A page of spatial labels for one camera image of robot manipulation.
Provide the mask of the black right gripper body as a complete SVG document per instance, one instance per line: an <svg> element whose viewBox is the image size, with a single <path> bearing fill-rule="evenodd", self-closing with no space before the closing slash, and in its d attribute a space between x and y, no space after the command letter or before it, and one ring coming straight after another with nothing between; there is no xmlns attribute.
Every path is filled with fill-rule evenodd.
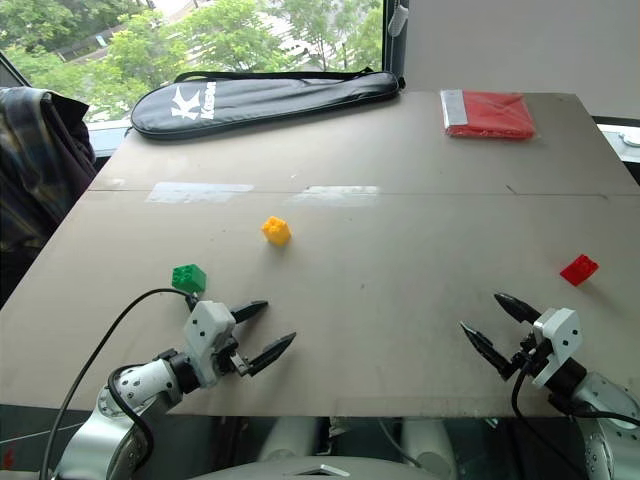
<svg viewBox="0 0 640 480"><path fill-rule="evenodd" d="M518 371L525 371L529 376L536 376L542 368L543 361L537 353L539 344L533 333L528 334L520 341L520 350L515 352L510 359L509 375Z"/></svg>

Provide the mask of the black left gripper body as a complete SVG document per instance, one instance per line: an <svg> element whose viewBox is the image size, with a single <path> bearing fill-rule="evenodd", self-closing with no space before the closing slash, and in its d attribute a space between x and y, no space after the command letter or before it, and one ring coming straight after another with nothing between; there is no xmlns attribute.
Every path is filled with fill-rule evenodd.
<svg viewBox="0 0 640 480"><path fill-rule="evenodd" d="M239 343L234 336L227 338L222 347L214 354L214 366L220 376L236 373L245 376L249 371L247 360L242 357L237 349Z"/></svg>

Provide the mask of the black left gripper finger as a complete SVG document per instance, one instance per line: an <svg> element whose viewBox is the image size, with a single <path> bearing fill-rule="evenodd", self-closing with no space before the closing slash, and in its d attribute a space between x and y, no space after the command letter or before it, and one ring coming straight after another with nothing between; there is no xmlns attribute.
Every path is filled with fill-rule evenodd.
<svg viewBox="0 0 640 480"><path fill-rule="evenodd" d="M251 301L245 305L230 310L236 323L242 323L259 315L268 307L266 300Z"/></svg>
<svg viewBox="0 0 640 480"><path fill-rule="evenodd" d="M292 332L277 339L276 341L265 347L258 356L249 361L247 373L251 377L254 377L269 365L274 363L291 345L295 337L296 333Z"/></svg>

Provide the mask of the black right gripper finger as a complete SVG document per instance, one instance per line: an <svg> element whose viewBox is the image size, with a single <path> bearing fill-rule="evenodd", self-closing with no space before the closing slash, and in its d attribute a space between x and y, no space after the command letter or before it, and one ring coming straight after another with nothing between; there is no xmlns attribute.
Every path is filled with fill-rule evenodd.
<svg viewBox="0 0 640 480"><path fill-rule="evenodd" d="M526 322L534 324L541 313L526 302L504 292L493 295L498 304L518 323Z"/></svg>
<svg viewBox="0 0 640 480"><path fill-rule="evenodd" d="M514 365L501 355L481 332L472 329L464 322L461 322L460 326L475 350L496 369L504 381L509 380L516 370Z"/></svg>

